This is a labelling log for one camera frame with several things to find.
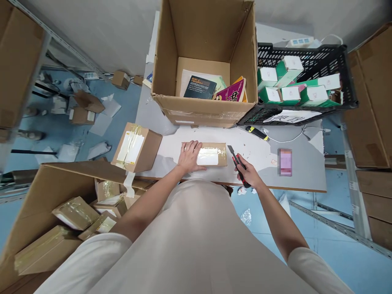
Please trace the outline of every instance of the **black plastic crate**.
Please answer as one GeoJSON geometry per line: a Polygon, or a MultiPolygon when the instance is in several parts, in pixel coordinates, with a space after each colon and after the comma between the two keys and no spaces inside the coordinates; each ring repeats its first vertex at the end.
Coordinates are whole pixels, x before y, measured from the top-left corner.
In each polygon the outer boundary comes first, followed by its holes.
{"type": "Polygon", "coordinates": [[[343,105],[331,107],[281,106],[265,104],[259,99],[255,107],[237,125],[304,125],[337,111],[354,109],[359,106],[348,66],[347,47],[345,45],[323,45],[316,49],[294,49],[274,48],[270,43],[259,43],[258,67],[276,67],[278,62],[286,55],[299,56],[301,58],[304,70],[298,76],[297,82],[340,73],[342,92],[344,93],[343,105]],[[321,114],[297,123],[280,121],[263,122],[271,116],[281,113],[284,109],[318,111],[321,114]]]}

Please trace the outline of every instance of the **hand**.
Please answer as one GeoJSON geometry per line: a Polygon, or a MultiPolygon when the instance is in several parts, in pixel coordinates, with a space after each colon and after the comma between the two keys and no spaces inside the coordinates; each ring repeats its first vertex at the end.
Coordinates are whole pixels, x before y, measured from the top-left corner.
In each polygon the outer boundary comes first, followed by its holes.
{"type": "Polygon", "coordinates": [[[183,169],[184,173],[207,170],[205,167],[201,167],[196,163],[197,155],[202,146],[203,143],[199,143],[198,141],[190,141],[182,144],[177,166],[183,169]]]}
{"type": "Polygon", "coordinates": [[[254,168],[253,165],[251,165],[249,162],[247,162],[241,154],[237,153],[237,156],[240,158],[241,162],[244,164],[245,168],[244,169],[241,165],[237,165],[235,168],[235,171],[239,170],[242,175],[245,178],[245,181],[247,181],[253,188],[257,189],[262,185],[265,185],[263,180],[260,178],[258,175],[256,169],[254,168]]]}

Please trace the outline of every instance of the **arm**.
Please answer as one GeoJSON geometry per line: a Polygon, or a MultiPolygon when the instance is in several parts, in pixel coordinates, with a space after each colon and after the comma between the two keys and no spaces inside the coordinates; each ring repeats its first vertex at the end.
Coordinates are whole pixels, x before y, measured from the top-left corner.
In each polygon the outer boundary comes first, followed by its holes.
{"type": "Polygon", "coordinates": [[[198,141],[183,143],[176,167],[149,188],[120,218],[110,232],[122,234],[135,242],[161,211],[170,193],[184,175],[198,170],[206,170],[205,167],[198,166],[196,163],[202,146],[203,144],[198,141]]]}
{"type": "Polygon", "coordinates": [[[294,249],[298,247],[309,248],[309,246],[293,220],[257,174],[254,166],[247,162],[240,154],[238,156],[246,170],[240,165],[237,165],[237,169],[242,172],[245,180],[256,189],[269,228],[271,229],[272,237],[284,260],[287,262],[290,253],[294,249]]]}

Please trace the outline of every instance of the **white table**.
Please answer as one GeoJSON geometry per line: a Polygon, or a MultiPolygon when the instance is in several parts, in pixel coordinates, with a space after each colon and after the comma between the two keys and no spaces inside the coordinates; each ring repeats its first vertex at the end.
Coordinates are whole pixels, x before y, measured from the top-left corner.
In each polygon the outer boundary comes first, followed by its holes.
{"type": "MultiPolygon", "coordinates": [[[[150,46],[155,47],[156,30],[153,30],[150,46]]],[[[145,76],[153,70],[153,64],[147,63],[145,76]]],[[[162,134],[161,146],[153,168],[150,171],[137,173],[144,178],[162,178],[176,165],[180,153],[181,142],[198,140],[210,143],[226,143],[233,146],[235,152],[243,154],[252,163],[261,178],[271,188],[300,190],[310,192],[326,192],[324,144],[321,120],[307,126],[305,134],[288,143],[265,142],[246,132],[245,127],[231,129],[215,127],[191,128],[190,126],[175,126],[162,113],[158,104],[153,101],[150,88],[143,85],[136,123],[162,134]],[[277,152],[279,148],[292,149],[293,176],[278,175],[277,152]]],[[[287,141],[301,133],[302,127],[296,126],[265,126],[268,135],[278,141],[287,141]]],[[[234,172],[229,150],[227,149],[227,167],[209,167],[207,171],[194,172],[184,179],[201,178],[241,186],[234,172]]]]}

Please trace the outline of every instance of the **white wall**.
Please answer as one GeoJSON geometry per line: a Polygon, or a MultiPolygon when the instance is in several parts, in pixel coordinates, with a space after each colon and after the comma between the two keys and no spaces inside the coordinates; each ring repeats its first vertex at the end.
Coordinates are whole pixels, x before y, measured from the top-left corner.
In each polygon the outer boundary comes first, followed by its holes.
{"type": "MultiPolygon", "coordinates": [[[[104,71],[144,73],[160,0],[20,1],[54,25],[104,71]]],[[[334,33],[353,48],[391,20],[391,6],[390,0],[256,0],[256,21],[311,27],[319,39],[334,33]]]]}

